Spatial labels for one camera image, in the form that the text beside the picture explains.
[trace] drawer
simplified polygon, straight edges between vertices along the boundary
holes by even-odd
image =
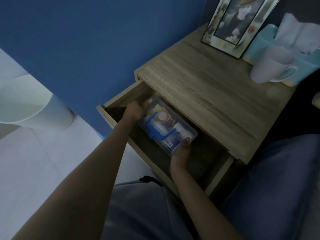
[[[142,103],[155,93],[143,80],[138,80],[104,105],[98,106],[97,109],[113,128],[122,118],[128,103],[134,100]],[[197,130],[198,137],[192,143],[187,168],[205,193],[210,195],[233,163],[234,158],[164,98],[162,100]],[[169,172],[170,156],[155,142],[151,141],[137,125],[132,129],[128,143],[152,169],[155,176],[175,196],[179,197],[178,190]]]

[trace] trash can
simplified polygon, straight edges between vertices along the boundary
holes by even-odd
[[[0,88],[0,123],[63,131],[72,122],[66,105],[31,75],[19,76]]]

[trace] person's left arm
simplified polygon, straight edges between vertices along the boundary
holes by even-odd
[[[135,101],[128,104],[108,137],[59,184],[12,240],[99,240],[130,130],[149,105],[150,101],[144,108]]]

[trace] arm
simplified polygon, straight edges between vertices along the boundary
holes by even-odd
[[[187,171],[189,155],[188,140],[184,140],[172,155],[170,173],[199,236],[202,240],[242,239]]]
[[[59,184],[12,240],[99,240],[130,130],[143,112],[137,102],[128,104],[109,136]]]

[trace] mug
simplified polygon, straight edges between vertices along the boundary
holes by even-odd
[[[289,79],[298,70],[294,63],[294,54],[278,45],[270,45],[258,63],[252,68],[250,78],[256,83],[281,82]],[[290,76],[278,78],[287,70],[294,70]]]

